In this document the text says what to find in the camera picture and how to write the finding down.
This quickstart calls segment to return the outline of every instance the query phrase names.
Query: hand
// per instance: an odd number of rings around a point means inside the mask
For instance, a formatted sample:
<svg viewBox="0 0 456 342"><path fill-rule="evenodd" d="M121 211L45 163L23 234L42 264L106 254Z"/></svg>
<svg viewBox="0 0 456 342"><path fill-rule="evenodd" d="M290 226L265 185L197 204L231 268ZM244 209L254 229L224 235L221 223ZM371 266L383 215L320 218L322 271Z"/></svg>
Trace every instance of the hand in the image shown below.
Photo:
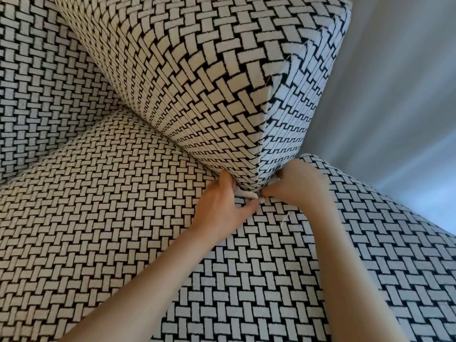
<svg viewBox="0 0 456 342"><path fill-rule="evenodd" d="M299 207L307 218L335 210L329 191L328 178L309 163L289 161L278 173L280 180L264 187L261 194L275 197Z"/></svg>
<svg viewBox="0 0 456 342"><path fill-rule="evenodd" d="M223 170L220 177L203 191L195 208L191 230L201 232L213 245L234 233L259 206L259 201L254 199L237 208L234 204L235 189L236 181Z"/></svg>

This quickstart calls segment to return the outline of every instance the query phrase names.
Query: black and white fabric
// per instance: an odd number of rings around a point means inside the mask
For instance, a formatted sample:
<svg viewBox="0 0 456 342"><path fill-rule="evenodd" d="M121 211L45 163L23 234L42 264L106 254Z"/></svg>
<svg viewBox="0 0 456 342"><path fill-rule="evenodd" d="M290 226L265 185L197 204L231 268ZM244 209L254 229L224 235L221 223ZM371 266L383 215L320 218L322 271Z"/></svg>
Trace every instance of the black and white fabric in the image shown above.
<svg viewBox="0 0 456 342"><path fill-rule="evenodd" d="M0 0L0 184L121 105L53 0Z"/></svg>
<svg viewBox="0 0 456 342"><path fill-rule="evenodd" d="M411 341L456 339L456 238L318 157ZM130 111L0 188L0 338L61 337L191 224L212 173ZM196 267L153 341L328 341L309 223L266 200Z"/></svg>
<svg viewBox="0 0 456 342"><path fill-rule="evenodd" d="M349 24L347 0L56 0L127 105L258 190L294 157Z"/></svg>

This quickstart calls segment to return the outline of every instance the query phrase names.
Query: upholstery fabric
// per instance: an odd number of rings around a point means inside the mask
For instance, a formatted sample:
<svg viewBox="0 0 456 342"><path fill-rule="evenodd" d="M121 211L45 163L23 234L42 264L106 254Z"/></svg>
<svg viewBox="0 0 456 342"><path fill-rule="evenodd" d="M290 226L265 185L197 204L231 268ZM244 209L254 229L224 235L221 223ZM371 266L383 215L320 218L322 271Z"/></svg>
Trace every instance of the upholstery fabric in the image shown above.
<svg viewBox="0 0 456 342"><path fill-rule="evenodd" d="M456 239L312 155L411 341L456 338ZM0 188L0 337L57 339L191 223L214 177L119 110ZM326 341L311 229L266 200L185 282L154 341Z"/></svg>
<svg viewBox="0 0 456 342"><path fill-rule="evenodd" d="M349 24L347 0L56 0L127 105L258 190L294 157Z"/></svg>
<svg viewBox="0 0 456 342"><path fill-rule="evenodd" d="M53 0L0 0L0 184L122 105Z"/></svg>

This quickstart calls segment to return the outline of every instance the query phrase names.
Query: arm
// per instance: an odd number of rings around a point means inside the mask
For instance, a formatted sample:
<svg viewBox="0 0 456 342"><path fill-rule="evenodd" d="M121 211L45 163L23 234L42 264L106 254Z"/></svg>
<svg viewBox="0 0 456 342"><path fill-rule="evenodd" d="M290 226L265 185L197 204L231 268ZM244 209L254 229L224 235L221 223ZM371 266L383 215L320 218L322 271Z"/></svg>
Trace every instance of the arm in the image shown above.
<svg viewBox="0 0 456 342"><path fill-rule="evenodd" d="M288 162L279 177L262 194L299 207L311 224L334 340L407 342L339 220L327 178L301 160Z"/></svg>
<svg viewBox="0 0 456 342"><path fill-rule="evenodd" d="M191 227L155 262L93 310L61 342L145 342L171 300L201 259L235 232L259 205L234 205L234 179L227 171L208 185L196 206Z"/></svg>

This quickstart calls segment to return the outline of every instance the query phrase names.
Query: forearm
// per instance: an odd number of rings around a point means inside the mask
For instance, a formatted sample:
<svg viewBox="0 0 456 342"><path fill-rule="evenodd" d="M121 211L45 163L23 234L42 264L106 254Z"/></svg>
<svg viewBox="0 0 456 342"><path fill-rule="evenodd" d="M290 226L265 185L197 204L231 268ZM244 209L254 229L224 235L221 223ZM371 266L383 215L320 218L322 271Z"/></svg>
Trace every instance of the forearm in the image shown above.
<svg viewBox="0 0 456 342"><path fill-rule="evenodd" d="M313 216L310 223L334 340L407 341L358 257L335 206Z"/></svg>
<svg viewBox="0 0 456 342"><path fill-rule="evenodd" d="M84 318L61 341L148 341L182 283L210 247L192 229L186 230L156 261Z"/></svg>

